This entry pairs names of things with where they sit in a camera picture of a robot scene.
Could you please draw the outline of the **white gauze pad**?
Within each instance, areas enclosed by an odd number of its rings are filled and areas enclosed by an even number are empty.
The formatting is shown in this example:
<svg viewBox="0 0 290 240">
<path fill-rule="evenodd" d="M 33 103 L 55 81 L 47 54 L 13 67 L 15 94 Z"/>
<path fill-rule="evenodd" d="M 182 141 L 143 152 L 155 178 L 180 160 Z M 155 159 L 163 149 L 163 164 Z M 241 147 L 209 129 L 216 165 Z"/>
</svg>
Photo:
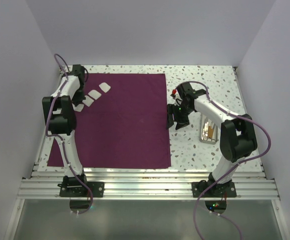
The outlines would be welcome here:
<svg viewBox="0 0 290 240">
<path fill-rule="evenodd" d="M 84 105 L 83 104 L 79 104 L 77 106 L 73 105 L 73 109 L 76 112 L 81 112 L 83 110 L 83 108 L 84 108 Z"/>
<path fill-rule="evenodd" d="M 84 105 L 90 107 L 94 103 L 94 99 L 90 98 L 88 95 L 85 96 L 85 99 L 82 101 Z"/>
<path fill-rule="evenodd" d="M 102 82 L 100 85 L 99 85 L 99 88 L 104 92 L 104 93 L 107 93 L 110 91 L 111 89 L 111 86 L 106 83 L 106 82 Z"/>
<path fill-rule="evenodd" d="M 88 93 L 88 95 L 91 97 L 91 98 L 93 98 L 94 100 L 97 100 L 97 99 L 99 99 L 101 96 L 102 96 L 102 94 L 100 93 L 100 92 L 98 92 L 97 90 L 91 90 L 89 93 Z"/>
</svg>

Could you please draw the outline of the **steel forceps scissors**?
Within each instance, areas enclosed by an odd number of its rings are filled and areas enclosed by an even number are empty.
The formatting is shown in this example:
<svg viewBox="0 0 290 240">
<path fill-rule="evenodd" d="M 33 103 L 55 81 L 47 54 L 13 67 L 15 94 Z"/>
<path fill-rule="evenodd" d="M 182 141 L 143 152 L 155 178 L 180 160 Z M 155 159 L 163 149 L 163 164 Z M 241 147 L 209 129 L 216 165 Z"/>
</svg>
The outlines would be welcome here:
<svg viewBox="0 0 290 240">
<path fill-rule="evenodd" d="M 209 122 L 208 122 L 208 119 L 206 118 L 205 119 L 205 122 L 204 122 L 204 125 L 203 125 L 203 128 L 202 128 L 202 139 L 204 141 L 207 141 L 208 140 L 208 131 L 209 131 Z"/>
</svg>

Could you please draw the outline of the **steel instrument tray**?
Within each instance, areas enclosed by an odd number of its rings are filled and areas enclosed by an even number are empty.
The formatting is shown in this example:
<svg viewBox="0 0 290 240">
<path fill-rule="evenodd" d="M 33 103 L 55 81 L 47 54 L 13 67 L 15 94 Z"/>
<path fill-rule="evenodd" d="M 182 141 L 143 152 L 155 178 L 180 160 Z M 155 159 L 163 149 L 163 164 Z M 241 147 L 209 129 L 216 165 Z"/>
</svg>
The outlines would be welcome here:
<svg viewBox="0 0 290 240">
<path fill-rule="evenodd" d="M 215 145 L 219 140 L 218 127 L 216 124 L 205 115 L 201 114 L 200 126 L 200 142 Z"/>
</svg>

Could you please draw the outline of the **purple cloth mat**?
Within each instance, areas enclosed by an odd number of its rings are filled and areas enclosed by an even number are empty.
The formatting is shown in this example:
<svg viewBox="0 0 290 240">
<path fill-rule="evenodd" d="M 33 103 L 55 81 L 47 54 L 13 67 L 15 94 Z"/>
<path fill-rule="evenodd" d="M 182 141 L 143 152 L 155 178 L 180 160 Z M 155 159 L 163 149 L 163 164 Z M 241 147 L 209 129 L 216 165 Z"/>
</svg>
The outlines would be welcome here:
<svg viewBox="0 0 290 240">
<path fill-rule="evenodd" d="M 104 93 L 101 83 L 110 91 Z M 91 73 L 86 96 L 91 90 L 102 96 L 76 113 L 75 143 L 85 168 L 171 166 L 164 74 Z"/>
</svg>

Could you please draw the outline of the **orange bandage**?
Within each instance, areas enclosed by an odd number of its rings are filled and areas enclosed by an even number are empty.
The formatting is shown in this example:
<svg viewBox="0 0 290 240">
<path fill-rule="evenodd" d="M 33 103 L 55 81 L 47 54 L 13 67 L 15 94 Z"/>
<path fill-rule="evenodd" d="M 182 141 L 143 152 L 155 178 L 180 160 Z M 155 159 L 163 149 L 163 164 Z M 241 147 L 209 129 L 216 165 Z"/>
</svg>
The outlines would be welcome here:
<svg viewBox="0 0 290 240">
<path fill-rule="evenodd" d="M 208 138 L 212 139 L 214 134 L 214 130 L 212 130 L 211 126 L 208 126 Z"/>
</svg>

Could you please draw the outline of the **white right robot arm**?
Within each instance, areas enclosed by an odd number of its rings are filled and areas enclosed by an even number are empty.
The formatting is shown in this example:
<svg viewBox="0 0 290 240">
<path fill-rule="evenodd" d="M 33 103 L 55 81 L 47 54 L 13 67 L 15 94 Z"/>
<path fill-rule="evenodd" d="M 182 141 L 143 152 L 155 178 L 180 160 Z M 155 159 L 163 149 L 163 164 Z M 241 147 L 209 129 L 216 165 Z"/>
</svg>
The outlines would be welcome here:
<svg viewBox="0 0 290 240">
<path fill-rule="evenodd" d="M 225 184 L 232 180 L 235 170 L 231 168 L 258 148 L 252 118 L 248 114 L 230 113 L 210 100 L 205 89 L 195 90 L 189 82 L 178 85 L 172 90 L 171 97 L 174 103 L 167 105 L 167 129 L 173 125 L 175 130 L 188 126 L 191 113 L 204 114 L 220 129 L 222 156 L 207 184 L 209 194 L 219 196 L 225 191 Z"/>
</svg>

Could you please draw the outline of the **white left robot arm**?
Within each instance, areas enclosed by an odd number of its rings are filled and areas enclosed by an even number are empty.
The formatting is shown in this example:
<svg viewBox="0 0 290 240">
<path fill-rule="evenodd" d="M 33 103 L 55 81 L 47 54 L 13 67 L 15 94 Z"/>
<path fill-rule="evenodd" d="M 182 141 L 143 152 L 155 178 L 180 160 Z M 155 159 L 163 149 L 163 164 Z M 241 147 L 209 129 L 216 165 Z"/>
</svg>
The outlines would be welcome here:
<svg viewBox="0 0 290 240">
<path fill-rule="evenodd" d="M 71 187 L 72 192 L 80 197 L 87 194 L 89 184 L 75 143 L 77 119 L 74 106 L 85 100 L 85 80 L 85 68 L 75 64 L 72 71 L 64 74 L 57 90 L 42 99 L 45 134 L 56 139 L 65 169 L 63 181 L 58 186 L 63 191 Z"/>
</svg>

